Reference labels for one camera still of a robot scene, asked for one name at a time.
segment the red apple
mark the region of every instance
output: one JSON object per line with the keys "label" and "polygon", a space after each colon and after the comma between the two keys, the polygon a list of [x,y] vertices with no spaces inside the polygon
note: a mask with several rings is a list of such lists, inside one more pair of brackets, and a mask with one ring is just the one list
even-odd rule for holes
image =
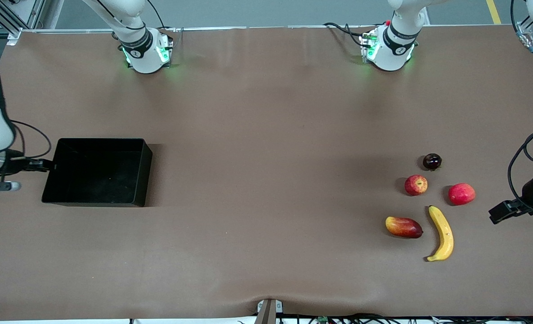
{"label": "red apple", "polygon": [[476,192],[470,184],[459,183],[448,190],[448,198],[455,205],[466,205],[476,198]]}
{"label": "red apple", "polygon": [[386,229],[401,238],[416,239],[422,236],[422,227],[413,219],[402,217],[387,217]]}
{"label": "red apple", "polygon": [[428,187],[426,178],[419,174],[409,176],[404,182],[404,189],[411,196],[417,196],[423,194]]}

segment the black cable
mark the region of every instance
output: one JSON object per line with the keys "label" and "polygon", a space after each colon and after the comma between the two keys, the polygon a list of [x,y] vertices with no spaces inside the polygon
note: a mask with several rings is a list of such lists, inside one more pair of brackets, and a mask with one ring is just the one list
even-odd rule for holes
{"label": "black cable", "polygon": [[5,179],[6,176],[7,176],[7,165],[8,165],[8,164],[5,162],[5,163],[3,164],[3,168],[2,168],[2,170],[0,170],[0,172],[1,172],[1,174],[2,174],[2,176],[0,177],[0,181],[1,181],[1,182],[4,182],[4,179]]}
{"label": "black cable", "polygon": [[515,0],[511,0],[511,23],[512,23],[513,29],[515,30],[515,33],[517,33],[518,29],[516,27],[516,22],[515,22]]}
{"label": "black cable", "polygon": [[11,119],[11,122],[13,122],[15,124],[25,125],[26,127],[30,127],[31,129],[34,129],[34,131],[37,131],[40,135],[42,135],[42,137],[45,138],[46,142],[48,142],[49,148],[46,150],[45,153],[34,155],[34,156],[25,156],[24,158],[40,158],[41,156],[44,156],[44,155],[50,153],[50,151],[52,150],[52,142],[50,142],[50,138],[45,133],[43,133],[40,129],[38,129],[38,128],[30,125],[30,124],[23,123],[22,121],[13,121],[13,119]]}
{"label": "black cable", "polygon": [[524,141],[523,145],[520,146],[520,148],[516,151],[515,155],[512,157],[512,160],[511,162],[508,164],[508,174],[507,174],[507,177],[508,177],[508,185],[509,187],[511,188],[511,191],[513,193],[513,195],[515,195],[515,198],[520,201],[520,203],[522,205],[524,205],[524,207],[528,208],[530,211],[533,211],[533,207],[530,207],[527,203],[525,203],[521,198],[520,196],[518,195],[518,193],[516,192],[515,190],[515,187],[514,185],[512,184],[512,166],[514,165],[517,157],[520,155],[520,152],[522,152],[524,150],[524,146],[528,145],[528,143],[530,141],[532,141],[533,139],[533,133],[530,134],[526,141]]}
{"label": "black cable", "polygon": [[478,320],[476,318],[470,318],[470,317],[466,317],[466,318],[440,317],[439,320],[440,319],[444,321],[440,321],[439,324],[487,324],[491,320],[507,320],[510,322],[517,321],[517,322],[524,322],[525,324],[533,324],[533,319],[523,318],[523,317],[518,317],[518,316],[495,316],[495,317],[487,318],[484,320]]}
{"label": "black cable", "polygon": [[365,47],[367,49],[370,48],[369,45],[366,45],[366,44],[361,44],[357,39],[355,39],[354,37],[355,36],[358,36],[358,37],[361,37],[362,34],[361,33],[355,33],[353,31],[350,30],[350,26],[348,26],[348,24],[344,25],[344,28],[343,27],[340,27],[339,25],[335,24],[335,23],[331,23],[331,22],[327,22],[326,24],[324,24],[324,26],[333,26],[333,27],[336,27],[338,30],[340,30],[341,32],[343,33],[347,33],[350,35],[350,38],[352,39],[352,41],[354,41],[354,43],[356,43],[356,45],[358,46],[361,46],[361,47]]}
{"label": "black cable", "polygon": [[22,130],[20,129],[20,127],[18,127],[17,125],[13,125],[16,129],[16,131],[19,133],[20,135],[20,142],[22,144],[22,150],[20,151],[20,153],[22,153],[22,155],[24,156],[24,154],[26,153],[26,146],[24,145],[24,134],[22,133]]}
{"label": "black cable", "polygon": [[344,27],[346,27],[346,29],[348,29],[348,34],[350,35],[350,38],[352,39],[352,41],[354,41],[354,43],[356,43],[356,45],[358,45],[360,47],[366,47],[367,49],[370,48],[369,45],[363,45],[357,39],[354,38],[354,34],[352,34],[352,31],[350,30],[350,27],[348,26],[348,24],[346,24]]}
{"label": "black cable", "polygon": [[157,7],[155,7],[155,6],[152,4],[151,0],[147,0],[147,1],[149,2],[149,4],[151,5],[151,7],[153,8],[153,10],[155,11],[155,13],[157,14],[157,17],[159,17],[159,21],[160,21],[160,27],[159,27],[159,28],[164,28],[165,26],[164,26],[164,23],[162,22],[162,18],[160,18],[160,15],[159,15],[159,13],[158,13]]}
{"label": "black cable", "polygon": [[138,28],[133,28],[133,27],[128,27],[126,25],[122,25],[124,28],[126,29],[130,29],[131,31],[139,31],[141,29],[146,29],[147,27],[147,24],[143,21],[143,26],[142,27],[138,27]]}
{"label": "black cable", "polygon": [[[333,22],[332,22],[332,23],[331,23],[331,22],[329,22],[329,23],[327,22],[326,24],[324,24],[324,26],[327,26],[327,27],[328,27],[328,26],[333,26],[333,27],[338,28],[338,30],[340,30],[340,31],[343,32],[343,33],[349,33],[346,29],[344,29],[343,27],[340,27],[338,24],[335,24],[335,23],[333,23]],[[351,33],[351,34],[352,34],[352,35],[355,35],[355,36],[362,36],[362,34],[359,34],[359,33]]]}
{"label": "black cable", "polygon": [[533,157],[530,156],[530,154],[528,153],[528,146],[527,145],[524,146],[524,155],[528,158],[528,160],[531,160],[533,162]]}

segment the yellow banana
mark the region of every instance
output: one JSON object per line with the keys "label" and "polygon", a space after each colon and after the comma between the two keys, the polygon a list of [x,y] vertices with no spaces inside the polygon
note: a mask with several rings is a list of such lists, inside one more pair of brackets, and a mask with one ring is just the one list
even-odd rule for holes
{"label": "yellow banana", "polygon": [[430,214],[430,217],[432,217],[437,230],[439,230],[440,246],[432,256],[429,256],[426,259],[430,262],[446,260],[452,254],[452,250],[454,250],[454,236],[452,235],[452,230],[440,209],[434,206],[429,206],[428,213]]}

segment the black tray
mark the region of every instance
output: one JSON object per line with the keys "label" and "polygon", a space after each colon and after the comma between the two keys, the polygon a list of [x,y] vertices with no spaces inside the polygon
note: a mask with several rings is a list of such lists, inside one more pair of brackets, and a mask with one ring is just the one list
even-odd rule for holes
{"label": "black tray", "polygon": [[141,138],[61,138],[43,203],[143,207],[152,151]]}

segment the brown tablecloth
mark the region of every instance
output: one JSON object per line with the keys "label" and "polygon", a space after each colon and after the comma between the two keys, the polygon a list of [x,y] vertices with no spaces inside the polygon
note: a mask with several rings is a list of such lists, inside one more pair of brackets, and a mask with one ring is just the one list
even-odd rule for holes
{"label": "brown tablecloth", "polygon": [[[142,137],[147,207],[0,193],[0,320],[286,313],[533,315],[533,216],[492,225],[533,131],[533,55],[510,27],[429,27],[398,72],[327,29],[186,31],[171,68],[126,68],[109,34],[23,33],[0,68],[9,115],[61,137]],[[27,151],[44,140],[27,131]],[[529,148],[533,153],[533,144]],[[443,157],[421,171],[422,155]],[[428,191],[402,193],[424,174]],[[515,185],[533,177],[521,159]],[[451,207],[445,189],[477,198]],[[427,263],[441,208],[456,247]],[[412,217],[417,240],[390,236]]]}

